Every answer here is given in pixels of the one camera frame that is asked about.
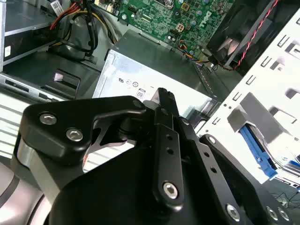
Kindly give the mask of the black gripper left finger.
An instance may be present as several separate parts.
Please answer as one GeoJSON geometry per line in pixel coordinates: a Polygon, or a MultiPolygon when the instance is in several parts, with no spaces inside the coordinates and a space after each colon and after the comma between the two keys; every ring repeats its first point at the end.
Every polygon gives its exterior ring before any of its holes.
{"type": "Polygon", "coordinates": [[[15,146],[47,198],[128,150],[154,154],[151,191],[163,208],[177,212],[184,202],[179,133],[164,88],[151,109],[132,96],[62,101],[28,106],[15,146]]]}

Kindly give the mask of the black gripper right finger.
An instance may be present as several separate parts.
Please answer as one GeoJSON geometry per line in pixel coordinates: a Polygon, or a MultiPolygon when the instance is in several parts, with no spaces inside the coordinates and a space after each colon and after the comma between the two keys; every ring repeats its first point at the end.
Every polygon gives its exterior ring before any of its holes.
{"type": "Polygon", "coordinates": [[[211,135],[198,138],[188,120],[179,116],[169,92],[171,112],[179,129],[181,149],[191,161],[196,181],[201,175],[207,198],[202,203],[205,225],[291,225],[292,217],[277,199],[211,135]]]}

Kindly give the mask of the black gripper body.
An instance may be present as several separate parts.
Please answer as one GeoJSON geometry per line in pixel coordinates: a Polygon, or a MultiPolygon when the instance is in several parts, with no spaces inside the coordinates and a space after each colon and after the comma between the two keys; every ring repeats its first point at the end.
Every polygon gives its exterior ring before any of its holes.
{"type": "Polygon", "coordinates": [[[214,203],[200,169],[182,162],[184,203],[171,212],[151,191],[154,154],[128,150],[78,177],[57,196],[52,225],[225,225],[227,216],[214,203]]]}

